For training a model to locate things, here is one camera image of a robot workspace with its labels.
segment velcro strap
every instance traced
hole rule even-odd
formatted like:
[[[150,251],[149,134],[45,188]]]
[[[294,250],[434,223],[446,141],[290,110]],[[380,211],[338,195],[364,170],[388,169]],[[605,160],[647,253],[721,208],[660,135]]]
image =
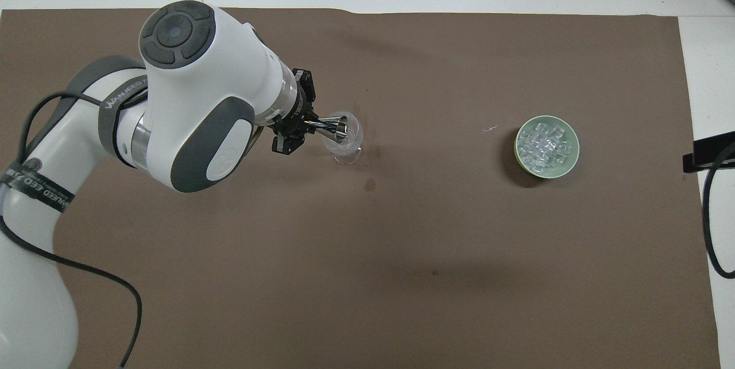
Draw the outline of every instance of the velcro strap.
[[[39,200],[58,212],[64,212],[74,199],[74,194],[26,165],[11,162],[0,176],[0,182]]]
[[[99,105],[99,113],[97,117],[97,131],[99,140],[105,151],[118,157],[125,165],[132,165],[125,162],[118,151],[118,121],[120,120],[120,112],[124,108],[137,104],[139,100],[134,100],[131,104],[128,101],[148,87],[148,77],[145,75],[136,76],[121,84],[117,89],[113,90],[102,104]]]

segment black cable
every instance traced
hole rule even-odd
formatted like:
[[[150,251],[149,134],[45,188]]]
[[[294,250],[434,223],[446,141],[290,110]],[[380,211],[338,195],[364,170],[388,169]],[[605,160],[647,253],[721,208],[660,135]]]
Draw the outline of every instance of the black cable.
[[[23,125],[23,131],[21,132],[21,141],[20,141],[20,145],[18,146],[18,154],[16,155],[16,162],[18,164],[22,164],[26,160],[26,157],[27,157],[26,147],[27,147],[27,142],[28,142],[28,134],[30,132],[31,125],[33,123],[33,118],[35,118],[37,113],[39,113],[39,111],[42,108],[44,108],[44,106],[48,104],[48,102],[51,102],[52,100],[57,99],[57,98],[77,98],[81,100],[86,100],[87,102],[97,105],[98,107],[100,104],[102,104],[100,100],[94,99],[87,95],[77,94],[77,92],[60,91],[60,92],[54,92],[52,95],[48,95],[47,97],[45,97],[29,113],[28,118],[26,118],[26,121]],[[34,246],[34,244],[31,244],[27,242],[26,240],[23,240],[23,238],[21,238],[20,236],[16,235],[16,233],[14,233],[7,226],[7,223],[5,223],[5,218],[3,218],[2,215],[0,215],[0,231],[2,231],[3,235],[7,236],[7,238],[10,241],[17,244],[24,250],[30,251],[31,253],[37,254],[41,257],[44,257],[45,259],[52,260],[59,264],[67,265],[69,267],[74,267],[79,270],[83,270],[83,271],[86,271],[92,274],[100,275],[101,277],[108,278],[109,280],[112,280],[113,282],[118,283],[119,285],[122,285],[124,288],[126,288],[132,293],[133,297],[136,298],[136,307],[137,307],[136,329],[133,331],[133,335],[128,345],[127,351],[125,352],[125,356],[123,356],[123,359],[120,362],[119,368],[125,367],[125,364],[128,362],[128,358],[130,358],[130,354],[132,353],[133,347],[136,345],[137,335],[140,332],[140,321],[142,320],[142,300],[136,288],[134,288],[133,285],[131,285],[131,283],[128,283],[125,280],[123,280],[123,278],[117,277],[117,275],[108,273],[104,270],[100,270],[99,268],[92,267],[90,265],[85,265],[80,262],[75,262],[74,260],[70,260],[65,257],[58,256],[57,254],[49,253],[48,251],[42,248]]]
[[[722,269],[722,266],[719,264],[719,261],[717,260],[717,255],[715,255],[714,253],[714,246],[712,246],[712,235],[709,230],[709,189],[712,187],[712,179],[714,178],[714,173],[716,173],[719,169],[719,166],[722,165],[725,160],[732,157],[733,154],[735,154],[735,142],[725,147],[724,150],[717,154],[717,158],[712,161],[712,166],[709,167],[707,178],[704,180],[704,189],[702,190],[702,228],[704,230],[704,244],[707,248],[709,261],[712,262],[712,267],[717,272],[717,274],[721,275],[724,278],[735,278],[735,270],[724,271],[724,269]]]

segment bowl of ice cubes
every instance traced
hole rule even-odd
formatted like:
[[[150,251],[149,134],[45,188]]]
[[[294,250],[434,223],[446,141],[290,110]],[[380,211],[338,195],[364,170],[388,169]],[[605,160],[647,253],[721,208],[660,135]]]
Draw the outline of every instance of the bowl of ice cubes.
[[[579,139],[562,118],[540,115],[518,130],[514,151],[520,166],[531,175],[559,178],[577,164]]]

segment bowl rim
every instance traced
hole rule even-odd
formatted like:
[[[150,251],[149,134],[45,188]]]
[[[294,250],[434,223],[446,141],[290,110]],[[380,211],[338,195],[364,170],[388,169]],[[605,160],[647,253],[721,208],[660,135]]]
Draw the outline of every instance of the bowl rim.
[[[526,168],[525,165],[523,165],[523,163],[520,162],[520,157],[518,156],[518,147],[517,147],[517,145],[518,145],[518,136],[520,135],[520,132],[523,131],[523,128],[526,125],[528,125],[528,123],[530,123],[531,121],[535,120],[536,118],[543,118],[543,117],[554,118],[556,120],[562,121],[566,126],[569,127],[569,129],[571,130],[572,134],[574,134],[575,139],[577,139],[577,152],[575,152],[574,162],[572,163],[572,165],[569,167],[568,170],[566,170],[563,173],[561,173],[559,175],[556,175],[556,176],[538,175],[537,173],[535,173],[535,172],[529,170],[528,168]],[[554,178],[559,178],[561,176],[567,175],[570,171],[572,171],[575,168],[575,166],[577,166],[577,162],[579,161],[579,155],[580,155],[580,153],[581,153],[581,144],[579,143],[579,137],[577,136],[577,132],[574,130],[574,128],[572,128],[572,126],[567,121],[563,120],[562,118],[556,117],[554,115],[536,115],[535,117],[528,119],[528,121],[525,121],[523,123],[523,125],[520,126],[520,128],[518,129],[518,132],[516,132],[516,134],[515,134],[515,140],[513,141],[513,154],[515,155],[515,160],[518,162],[518,165],[520,165],[520,167],[522,167],[523,170],[525,172],[529,173],[530,175],[536,176],[538,178],[543,178],[543,179],[554,179]]]

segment white robotic arm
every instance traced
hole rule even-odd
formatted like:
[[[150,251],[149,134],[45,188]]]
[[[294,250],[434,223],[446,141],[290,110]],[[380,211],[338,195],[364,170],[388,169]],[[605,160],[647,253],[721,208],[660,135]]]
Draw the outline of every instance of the white robotic arm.
[[[194,192],[230,175],[264,126],[281,154],[307,133],[347,137],[346,118],[313,112],[311,74],[289,70],[218,8],[161,8],[142,27],[140,53],[145,63],[107,57],[79,71],[67,89],[78,98],[62,99],[1,173],[0,228],[17,238],[0,236],[0,367],[66,368],[74,356],[76,312],[57,266],[18,240],[52,253],[53,226],[105,155]]]

